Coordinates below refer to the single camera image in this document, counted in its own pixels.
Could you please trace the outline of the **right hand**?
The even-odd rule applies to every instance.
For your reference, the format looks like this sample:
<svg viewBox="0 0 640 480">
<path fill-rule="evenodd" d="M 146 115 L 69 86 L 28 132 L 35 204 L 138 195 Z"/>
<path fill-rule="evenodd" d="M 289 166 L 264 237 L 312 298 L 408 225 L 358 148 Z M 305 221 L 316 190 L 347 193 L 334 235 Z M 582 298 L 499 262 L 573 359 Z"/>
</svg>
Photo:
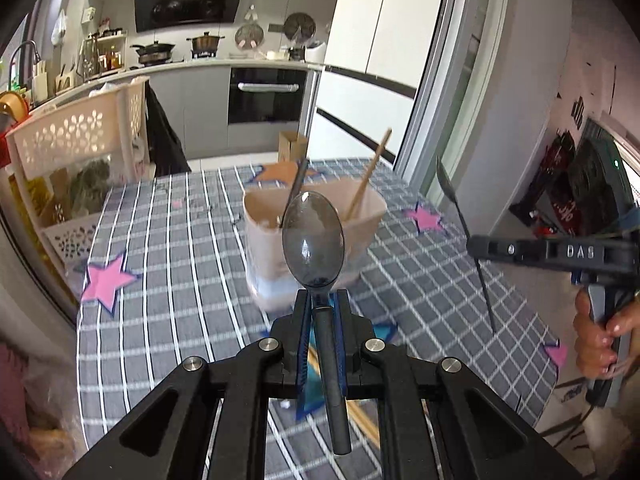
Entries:
<svg viewBox="0 0 640 480">
<path fill-rule="evenodd" d="M 639 367 L 639 299 L 623 307 L 604 327 L 590 318 L 590 300 L 585 289 L 575 298 L 577 313 L 573 326 L 577 335 L 577 366 L 588 379 L 605 379 L 613 372 L 626 372 Z M 629 335 L 629 356 L 623 360 L 613 350 L 615 338 Z"/>
</svg>

